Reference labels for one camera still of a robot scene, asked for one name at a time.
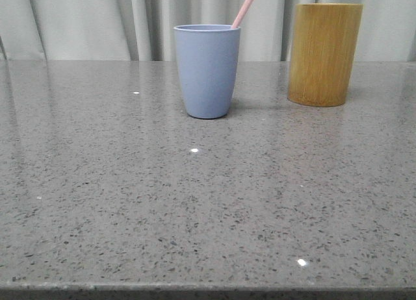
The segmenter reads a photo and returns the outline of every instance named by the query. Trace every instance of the quartz countertop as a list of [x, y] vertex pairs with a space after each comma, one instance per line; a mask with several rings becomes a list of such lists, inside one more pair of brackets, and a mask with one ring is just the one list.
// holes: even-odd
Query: quartz countertop
[[288, 75], [240, 63], [203, 120], [174, 62], [0, 61], [0, 298], [416, 299], [416, 63], [332, 108]]

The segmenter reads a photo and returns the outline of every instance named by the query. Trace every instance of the gray countertop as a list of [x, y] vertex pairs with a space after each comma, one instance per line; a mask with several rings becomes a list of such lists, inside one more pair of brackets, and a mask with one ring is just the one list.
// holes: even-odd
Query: gray countertop
[[288, 69], [240, 63], [201, 120], [173, 62], [0, 61], [0, 290], [416, 297], [416, 63], [355, 64], [333, 108]]

